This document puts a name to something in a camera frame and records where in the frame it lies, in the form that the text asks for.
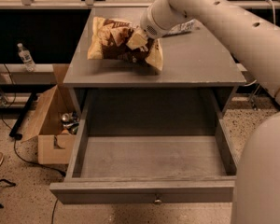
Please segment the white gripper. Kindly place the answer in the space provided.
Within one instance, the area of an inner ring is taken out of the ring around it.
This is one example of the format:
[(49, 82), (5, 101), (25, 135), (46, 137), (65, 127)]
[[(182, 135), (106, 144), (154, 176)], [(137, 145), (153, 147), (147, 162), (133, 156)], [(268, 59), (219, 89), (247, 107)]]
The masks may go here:
[(131, 49), (143, 47), (148, 38), (158, 39), (167, 35), (176, 35), (182, 31), (181, 26), (192, 20), (187, 14), (176, 11), (169, 0), (154, 1), (143, 13), (140, 27), (133, 30), (126, 46)]

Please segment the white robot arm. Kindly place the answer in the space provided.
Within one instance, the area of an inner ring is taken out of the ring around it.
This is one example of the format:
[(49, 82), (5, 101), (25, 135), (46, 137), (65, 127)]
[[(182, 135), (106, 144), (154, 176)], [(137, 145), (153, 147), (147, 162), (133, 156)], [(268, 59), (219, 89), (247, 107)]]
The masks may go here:
[[(201, 22), (280, 104), (280, 28), (227, 0), (156, 0), (140, 26), (153, 39)], [(280, 224), (280, 112), (250, 135), (239, 160), (231, 224)]]

